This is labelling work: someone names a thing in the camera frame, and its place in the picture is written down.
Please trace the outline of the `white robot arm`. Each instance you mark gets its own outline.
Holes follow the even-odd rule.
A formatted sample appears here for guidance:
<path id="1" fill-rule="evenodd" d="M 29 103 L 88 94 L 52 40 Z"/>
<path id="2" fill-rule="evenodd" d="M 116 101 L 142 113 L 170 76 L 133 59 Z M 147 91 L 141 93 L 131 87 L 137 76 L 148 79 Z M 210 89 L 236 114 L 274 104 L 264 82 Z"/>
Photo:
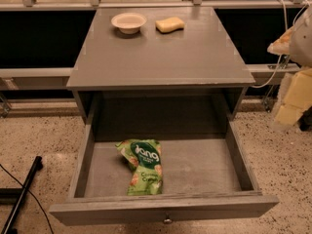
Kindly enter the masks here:
<path id="1" fill-rule="evenodd" d="M 312 106 L 312 7 L 294 21 L 279 39 L 267 48 L 273 55 L 287 55 L 299 64 L 295 75 L 286 74 L 282 80 L 274 122 L 293 126 Z"/>

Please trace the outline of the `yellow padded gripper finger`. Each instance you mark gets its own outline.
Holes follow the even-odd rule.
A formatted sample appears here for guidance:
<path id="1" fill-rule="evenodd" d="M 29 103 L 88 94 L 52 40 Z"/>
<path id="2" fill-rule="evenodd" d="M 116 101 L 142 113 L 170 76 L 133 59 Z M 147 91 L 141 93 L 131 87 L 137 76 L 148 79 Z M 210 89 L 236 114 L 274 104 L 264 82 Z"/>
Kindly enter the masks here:
<path id="1" fill-rule="evenodd" d="M 275 40 L 267 48 L 267 52 L 273 55 L 288 55 L 290 53 L 290 42 L 293 27 L 286 30 L 279 39 Z"/>
<path id="2" fill-rule="evenodd" d="M 275 128 L 294 126 L 312 106 L 312 68 L 304 66 L 295 74 L 286 73 L 282 79 L 272 112 Z"/>

